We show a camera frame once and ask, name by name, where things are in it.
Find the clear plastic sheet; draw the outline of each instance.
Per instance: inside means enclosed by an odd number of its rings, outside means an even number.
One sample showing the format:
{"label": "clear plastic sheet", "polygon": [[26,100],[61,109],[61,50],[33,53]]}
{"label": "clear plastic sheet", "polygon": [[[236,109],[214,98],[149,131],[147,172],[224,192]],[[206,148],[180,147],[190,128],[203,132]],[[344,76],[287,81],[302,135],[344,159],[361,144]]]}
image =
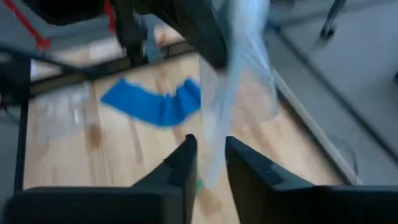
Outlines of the clear plastic sheet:
{"label": "clear plastic sheet", "polygon": [[233,0],[229,3],[229,63],[214,71],[200,59],[201,108],[207,144],[207,188],[218,183],[225,163],[230,123],[262,122],[277,114],[275,80],[263,41],[269,1]]}
{"label": "clear plastic sheet", "polygon": [[95,123],[90,107],[90,85],[82,83],[55,90],[35,99],[38,137],[60,138],[76,129]]}

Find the red cord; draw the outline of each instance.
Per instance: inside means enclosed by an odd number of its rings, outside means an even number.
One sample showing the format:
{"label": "red cord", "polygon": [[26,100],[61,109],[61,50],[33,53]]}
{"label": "red cord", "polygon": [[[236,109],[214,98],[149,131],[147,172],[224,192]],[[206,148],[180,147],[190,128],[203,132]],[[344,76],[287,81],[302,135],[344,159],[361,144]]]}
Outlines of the red cord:
{"label": "red cord", "polygon": [[114,20],[114,16],[113,16],[112,6],[111,6],[111,3],[109,2],[109,0],[105,0],[104,11],[109,17],[109,29],[111,31],[115,31],[115,20]]}
{"label": "red cord", "polygon": [[47,49],[50,47],[51,40],[43,38],[30,24],[26,17],[21,13],[17,6],[12,2],[12,0],[3,0],[4,4],[8,9],[17,17],[17,19],[22,23],[22,25],[29,31],[36,41],[36,46],[39,49]]}

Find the chair leg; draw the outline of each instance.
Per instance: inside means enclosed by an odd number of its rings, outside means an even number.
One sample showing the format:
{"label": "chair leg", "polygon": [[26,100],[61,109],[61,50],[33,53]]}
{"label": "chair leg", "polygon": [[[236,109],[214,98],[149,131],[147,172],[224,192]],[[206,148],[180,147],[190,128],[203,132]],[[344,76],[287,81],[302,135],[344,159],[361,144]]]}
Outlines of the chair leg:
{"label": "chair leg", "polygon": [[327,20],[325,22],[325,25],[323,25],[321,33],[320,33],[320,38],[329,40],[332,38],[336,32],[336,28],[333,25],[333,22],[335,21],[337,15],[341,11],[341,9],[344,7],[346,4],[347,0],[335,0],[333,3],[332,7],[329,10]]}

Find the plastic bag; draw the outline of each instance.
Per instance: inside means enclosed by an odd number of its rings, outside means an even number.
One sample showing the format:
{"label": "plastic bag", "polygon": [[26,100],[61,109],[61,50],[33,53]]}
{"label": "plastic bag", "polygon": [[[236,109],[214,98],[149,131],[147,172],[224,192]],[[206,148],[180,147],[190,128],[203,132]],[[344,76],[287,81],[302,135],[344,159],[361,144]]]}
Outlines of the plastic bag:
{"label": "plastic bag", "polygon": [[207,188],[218,183],[230,123],[261,122],[277,114],[275,80],[262,39],[268,9],[266,0],[234,0],[229,10],[227,71],[216,72],[200,59],[202,120],[208,148],[204,162]]}

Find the blue cloth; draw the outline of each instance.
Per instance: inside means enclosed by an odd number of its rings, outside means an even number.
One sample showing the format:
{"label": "blue cloth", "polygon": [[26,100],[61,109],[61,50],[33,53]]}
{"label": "blue cloth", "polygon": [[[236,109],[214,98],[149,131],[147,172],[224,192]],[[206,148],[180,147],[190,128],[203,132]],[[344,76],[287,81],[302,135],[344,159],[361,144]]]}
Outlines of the blue cloth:
{"label": "blue cloth", "polygon": [[178,86],[175,96],[151,93],[143,87],[120,79],[101,101],[135,118],[157,126],[180,124],[187,116],[200,109],[200,89],[188,78]]}

